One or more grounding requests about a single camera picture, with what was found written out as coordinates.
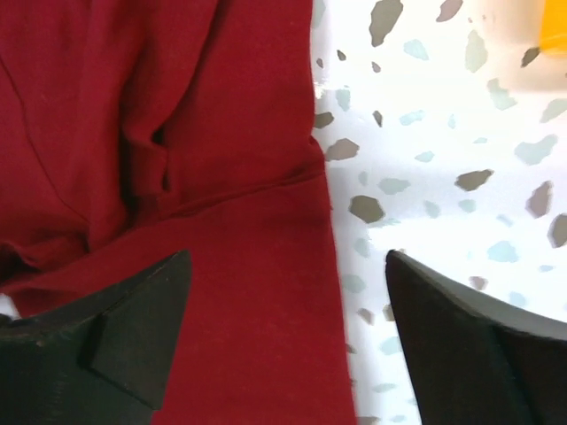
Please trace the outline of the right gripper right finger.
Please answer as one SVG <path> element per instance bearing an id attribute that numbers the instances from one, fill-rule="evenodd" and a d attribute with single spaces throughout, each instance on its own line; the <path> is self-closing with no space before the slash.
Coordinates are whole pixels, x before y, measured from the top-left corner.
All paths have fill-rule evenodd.
<path id="1" fill-rule="evenodd" d="M 565 323 L 400 251 L 387 253 L 385 277 L 422 423 L 565 424 Z"/>

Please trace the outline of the dark red t shirt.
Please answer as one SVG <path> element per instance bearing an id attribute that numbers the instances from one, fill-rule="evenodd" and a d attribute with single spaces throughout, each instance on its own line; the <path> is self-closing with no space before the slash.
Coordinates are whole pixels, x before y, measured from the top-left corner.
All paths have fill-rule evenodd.
<path id="1" fill-rule="evenodd" d="M 1 291 L 31 316 L 176 251 L 157 424 L 353 424 L 308 1 L 4 1 Z"/>

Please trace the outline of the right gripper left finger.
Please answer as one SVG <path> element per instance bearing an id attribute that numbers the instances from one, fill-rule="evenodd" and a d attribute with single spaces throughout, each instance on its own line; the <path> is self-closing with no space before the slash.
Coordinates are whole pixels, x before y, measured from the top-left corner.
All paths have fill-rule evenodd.
<path id="1" fill-rule="evenodd" d="M 47 313 L 2 315 L 2 424 L 150 423 L 189 291 L 190 255 L 179 251 Z"/>

